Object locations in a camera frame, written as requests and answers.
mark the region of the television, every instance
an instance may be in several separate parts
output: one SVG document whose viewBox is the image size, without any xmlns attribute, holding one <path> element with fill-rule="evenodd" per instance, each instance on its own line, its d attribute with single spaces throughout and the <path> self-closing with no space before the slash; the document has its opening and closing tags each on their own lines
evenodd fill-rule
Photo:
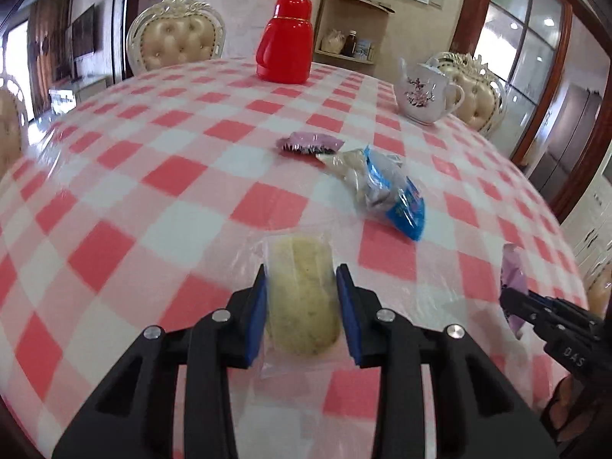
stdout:
<svg viewBox="0 0 612 459">
<path fill-rule="evenodd" d="M 72 23 L 72 57 L 77 58 L 96 51 L 94 30 L 96 29 L 96 8 L 89 7 Z"/>
</svg>

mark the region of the red thermos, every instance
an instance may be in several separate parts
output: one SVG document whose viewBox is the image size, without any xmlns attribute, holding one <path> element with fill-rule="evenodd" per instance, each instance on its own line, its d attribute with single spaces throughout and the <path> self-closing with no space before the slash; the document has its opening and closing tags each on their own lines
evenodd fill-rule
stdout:
<svg viewBox="0 0 612 459">
<path fill-rule="evenodd" d="M 302 84 L 310 76 L 313 31 L 310 0 L 277 0 L 255 55 L 261 79 Z"/>
</svg>

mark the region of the thermos lid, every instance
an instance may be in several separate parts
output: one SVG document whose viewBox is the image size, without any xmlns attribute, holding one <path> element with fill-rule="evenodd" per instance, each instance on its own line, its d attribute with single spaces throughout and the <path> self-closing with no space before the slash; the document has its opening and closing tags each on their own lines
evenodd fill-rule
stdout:
<svg viewBox="0 0 612 459">
<path fill-rule="evenodd" d="M 275 17 L 310 20 L 312 2 L 310 0 L 276 0 Z"/>
</svg>

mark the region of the brown bottle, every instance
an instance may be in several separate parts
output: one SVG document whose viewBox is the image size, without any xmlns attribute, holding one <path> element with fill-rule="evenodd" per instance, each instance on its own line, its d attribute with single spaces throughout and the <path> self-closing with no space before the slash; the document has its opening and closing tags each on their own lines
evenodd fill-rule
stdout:
<svg viewBox="0 0 612 459">
<path fill-rule="evenodd" d="M 357 44 L 357 32 L 351 31 L 347 36 L 347 41 L 345 41 L 345 45 L 342 48 L 340 54 L 345 57 L 352 57 L 355 53 L 355 45 Z"/>
</svg>

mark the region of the window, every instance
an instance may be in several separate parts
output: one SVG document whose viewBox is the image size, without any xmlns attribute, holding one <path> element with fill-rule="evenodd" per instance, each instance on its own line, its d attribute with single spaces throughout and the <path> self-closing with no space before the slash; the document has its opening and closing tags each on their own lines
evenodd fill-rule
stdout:
<svg viewBox="0 0 612 459">
<path fill-rule="evenodd" d="M 6 72 L 14 76 L 21 91 L 28 112 L 28 120 L 34 118 L 32 94 L 30 91 L 30 70 L 28 68 L 28 22 L 24 22 L 8 32 L 6 45 Z"/>
<path fill-rule="evenodd" d="M 561 36 L 557 0 L 491 0 L 474 56 L 506 87 L 507 110 L 490 140 L 511 157 L 549 81 Z"/>
</svg>

